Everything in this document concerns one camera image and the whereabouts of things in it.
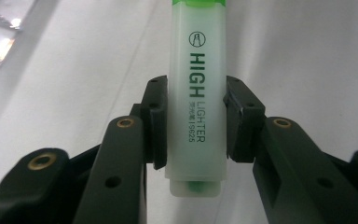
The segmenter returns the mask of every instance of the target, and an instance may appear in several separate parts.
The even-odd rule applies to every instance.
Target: highlighter cap
[[[186,2],[188,7],[213,7],[215,3],[226,6],[226,0],[172,0],[173,5],[178,2]]]

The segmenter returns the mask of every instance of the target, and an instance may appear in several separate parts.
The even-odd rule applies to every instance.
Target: white surface
[[[0,180],[35,149],[97,145],[168,73],[170,25],[168,0],[61,0],[0,70]],[[358,1],[227,1],[227,70],[322,150],[358,149]],[[215,199],[174,198],[168,182],[148,170],[148,223],[267,223],[251,164],[230,162]]]
[[[190,44],[195,32],[201,37],[194,43],[201,46]],[[175,196],[216,196],[226,179],[226,74],[226,8],[219,3],[213,7],[175,4],[165,173]],[[191,190],[187,181],[209,183]]]

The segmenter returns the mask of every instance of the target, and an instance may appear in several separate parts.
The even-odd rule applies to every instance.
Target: screw hole
[[[28,163],[28,169],[30,170],[43,170],[49,167],[57,160],[57,156],[54,153],[47,152],[33,158]]]
[[[134,122],[135,120],[133,119],[121,119],[117,122],[117,126],[120,128],[130,128]]]
[[[158,107],[158,104],[150,104],[149,107],[150,107],[150,108],[157,108],[157,107]]]
[[[318,178],[317,179],[318,184],[326,189],[332,189],[334,187],[333,182],[331,182],[331,180],[327,179],[327,178]]]
[[[286,119],[275,119],[274,123],[281,128],[290,128],[292,126],[292,124]]]
[[[44,165],[46,163],[48,163],[49,161],[51,160],[50,157],[41,157],[41,158],[38,158],[37,160],[34,161],[34,164],[35,165]]]
[[[118,176],[112,176],[106,179],[105,185],[109,189],[114,189],[121,184],[121,179]]]

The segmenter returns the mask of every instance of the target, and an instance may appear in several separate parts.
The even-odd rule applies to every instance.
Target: green highlighter
[[[226,178],[226,1],[173,0],[166,177],[178,197]]]

